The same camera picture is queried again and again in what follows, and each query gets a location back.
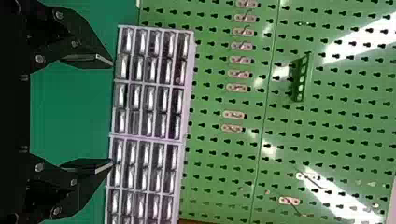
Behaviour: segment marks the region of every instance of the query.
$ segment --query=green pegboard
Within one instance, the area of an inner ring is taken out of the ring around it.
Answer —
[[[196,33],[181,217],[385,223],[396,157],[395,3],[260,0],[247,10],[235,2],[145,0],[141,8],[142,25]],[[236,22],[235,14],[260,20]],[[257,35],[230,34],[246,25]],[[255,49],[231,49],[234,41]],[[290,70],[307,53],[304,99],[297,103],[290,97]],[[254,63],[235,65],[231,56],[252,57]],[[228,77],[232,69],[252,77]],[[229,83],[246,84],[249,91],[227,91]],[[246,117],[226,119],[225,110]],[[223,124],[245,130],[225,133]],[[298,205],[283,204],[283,197]]]
[[[261,141],[266,86],[270,72],[273,38],[262,38],[271,30],[276,10],[254,9],[260,23],[251,23],[254,37],[232,35],[233,28],[245,24],[233,22],[233,1],[143,1],[140,23],[195,31],[197,43],[196,74],[191,99],[191,135],[187,143],[181,193],[181,216],[219,223],[248,222],[256,179]],[[232,42],[254,43],[253,51],[232,50]],[[250,65],[230,63],[231,56],[254,58]],[[251,78],[228,77],[229,70],[249,71]],[[246,93],[226,90],[229,83],[245,84]],[[243,110],[243,120],[225,119],[225,110]],[[225,133],[223,124],[241,125],[243,134]]]
[[[90,23],[115,58],[118,25],[137,22],[134,1],[43,1],[69,7]],[[111,120],[113,70],[78,70],[54,63],[32,74],[32,153],[54,164],[76,158],[106,158]],[[105,187],[74,217],[54,223],[104,223]]]

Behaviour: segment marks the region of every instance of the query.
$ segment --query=metal hook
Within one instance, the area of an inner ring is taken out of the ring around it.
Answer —
[[[239,48],[243,49],[246,43],[247,43],[246,40],[242,41],[242,43],[239,45]]]
[[[244,3],[244,7],[248,7],[248,4],[250,3],[250,0],[246,0]]]
[[[245,32],[247,31],[248,27],[250,27],[250,25],[246,25],[246,26],[244,27],[244,29],[243,29],[242,32],[241,32],[242,35],[245,35],[245,34],[246,34]]]
[[[250,8],[249,10],[247,10],[247,12],[245,13],[245,15],[242,17],[242,19],[245,21],[248,18],[248,13],[251,12],[252,9]]]
[[[241,63],[242,61],[244,61],[244,59],[246,59],[246,56],[242,56],[238,59],[238,62]]]

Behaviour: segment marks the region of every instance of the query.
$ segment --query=silver clip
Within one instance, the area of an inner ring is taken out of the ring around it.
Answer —
[[[158,56],[160,54],[160,42],[161,42],[161,32],[151,31],[149,49],[148,49],[150,55]]]
[[[134,38],[134,30],[130,28],[122,29],[121,52],[131,53],[132,39]]]
[[[179,45],[181,46],[181,57],[187,59],[187,56],[189,54],[190,35],[180,34],[179,41]]]
[[[116,62],[116,78],[127,79],[130,57],[128,54],[119,54]]]
[[[256,0],[238,0],[236,2],[237,7],[247,7],[247,8],[255,8],[258,7],[259,4]]]
[[[163,152],[164,152],[165,146],[163,144],[158,145],[158,160],[157,160],[157,167],[156,168],[161,168],[163,167]]]
[[[142,174],[142,190],[146,190],[148,188],[148,177],[149,177],[149,169],[143,169]]]
[[[236,14],[233,16],[233,19],[238,22],[256,22],[257,21],[257,16],[255,15],[248,15],[248,13],[251,11],[249,9],[245,15],[243,14]]]
[[[121,164],[116,165],[115,172],[116,173],[114,175],[114,186],[119,187],[121,182]]]
[[[184,81],[186,78],[187,63],[182,61],[179,66],[180,66],[180,70],[175,73],[175,83],[177,85],[184,85]]]
[[[134,58],[134,75],[133,81],[141,81],[143,77],[143,57]]]
[[[154,98],[155,98],[154,94],[155,94],[155,87],[153,86],[146,87],[145,109],[147,109],[148,111],[154,110]]]
[[[250,78],[249,71],[238,71],[238,70],[230,70],[228,71],[229,77],[236,77],[236,78]]]
[[[132,85],[131,92],[132,92],[132,110],[138,110],[140,107],[140,92],[142,87],[140,85]]]
[[[125,197],[125,202],[124,202],[124,211],[125,211],[125,215],[131,215],[132,214],[132,199],[133,199],[134,194],[132,192],[128,192],[126,193],[126,197]]]
[[[249,26],[245,26],[244,28],[233,28],[234,35],[241,35],[241,36],[254,36],[254,30],[248,29]]]
[[[177,98],[175,112],[177,114],[181,114],[182,108],[183,108],[183,90],[175,90],[175,92],[176,92],[176,98]]]
[[[223,112],[223,117],[226,119],[244,119],[245,113],[239,111],[226,110]]]
[[[161,101],[159,102],[160,110],[163,113],[166,113],[168,111],[168,99],[169,99],[169,89],[165,87],[160,88],[160,97]]]
[[[172,58],[175,52],[176,34],[173,32],[165,32],[163,40],[163,54],[165,57]]]
[[[142,218],[145,216],[145,200],[146,200],[146,195],[144,194],[139,194],[137,197],[137,213],[136,215],[139,218]]]
[[[140,55],[145,55],[146,53],[146,42],[147,42],[147,32],[144,30],[137,30],[136,37],[136,52]]]
[[[127,153],[129,154],[129,160],[127,162],[128,165],[134,165],[136,162],[136,150],[137,150],[137,143],[136,141],[128,141],[127,144]]]
[[[166,136],[166,114],[161,114],[160,137],[165,138],[165,136]]]
[[[279,203],[285,204],[285,205],[294,205],[297,206],[301,202],[300,199],[297,198],[291,198],[291,197],[279,197]]]
[[[176,116],[176,120],[175,120],[175,135],[174,135],[174,139],[179,139],[180,138],[180,125],[181,125],[181,117],[180,116]]]
[[[143,145],[143,166],[147,167],[149,166],[149,149],[150,149],[150,143],[144,143]]]
[[[221,126],[221,129],[226,133],[241,133],[242,131],[244,131],[243,127],[233,124],[223,124]]]
[[[227,84],[226,89],[228,91],[237,91],[237,92],[248,92],[248,86],[244,84]]]
[[[177,146],[172,146],[171,169],[176,170],[176,168],[177,168]]]
[[[245,51],[251,51],[253,50],[253,44],[249,43],[247,41],[243,42],[233,42],[231,44],[232,49],[240,49],[240,50],[245,50]]]
[[[134,187],[134,167],[128,166],[128,179],[126,182],[126,188],[132,189]]]
[[[116,132],[116,133],[125,133],[125,120],[126,120],[126,112],[125,112],[125,110],[116,111],[116,120],[115,120],[114,132]]]
[[[148,58],[146,69],[146,81],[155,82],[157,78],[157,62],[156,58]]]
[[[231,56],[230,57],[231,63],[239,63],[239,64],[251,64],[253,60],[246,56]]]

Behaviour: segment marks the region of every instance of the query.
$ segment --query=green surface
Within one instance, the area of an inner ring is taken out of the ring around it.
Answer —
[[[233,15],[247,10],[234,2],[143,1],[140,24],[196,34],[181,217],[215,223],[385,223],[396,158],[396,5],[260,0],[262,6],[249,12],[260,17],[249,27],[258,35],[237,37],[228,30],[245,24]],[[224,47],[243,40],[256,49]],[[285,74],[307,52],[304,101],[296,103]],[[353,57],[337,60],[337,54]],[[255,63],[230,64],[234,55]],[[253,77],[227,77],[231,69],[246,69]],[[247,84],[250,92],[227,91],[229,83]],[[242,111],[247,118],[225,119],[224,110]],[[246,130],[224,133],[222,124]],[[299,180],[298,172],[321,179]],[[280,204],[284,196],[301,203]]]
[[[134,1],[43,1],[84,16],[115,56],[118,25],[136,24]],[[113,71],[78,70],[54,63],[32,75],[32,152],[54,164],[76,158],[106,158]],[[56,223],[103,223],[104,185],[76,216]]]

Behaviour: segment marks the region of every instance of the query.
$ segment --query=bolt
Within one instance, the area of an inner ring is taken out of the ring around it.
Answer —
[[[76,184],[77,184],[76,179],[72,179],[72,181],[70,181],[70,186],[75,186]]]
[[[58,216],[60,213],[62,212],[62,208],[61,207],[56,207],[52,210],[52,214],[54,216]]]
[[[41,172],[44,170],[44,163],[39,163],[35,166],[35,171],[36,172]]]
[[[73,47],[73,48],[78,47],[78,42],[73,40],[73,41],[72,41],[72,47]]]
[[[20,81],[29,81],[29,75],[20,75]]]
[[[44,58],[43,55],[38,54],[35,56],[35,61],[38,63],[44,63],[46,61],[46,58]]]
[[[62,20],[64,18],[64,14],[60,11],[55,12],[55,17],[58,20]]]

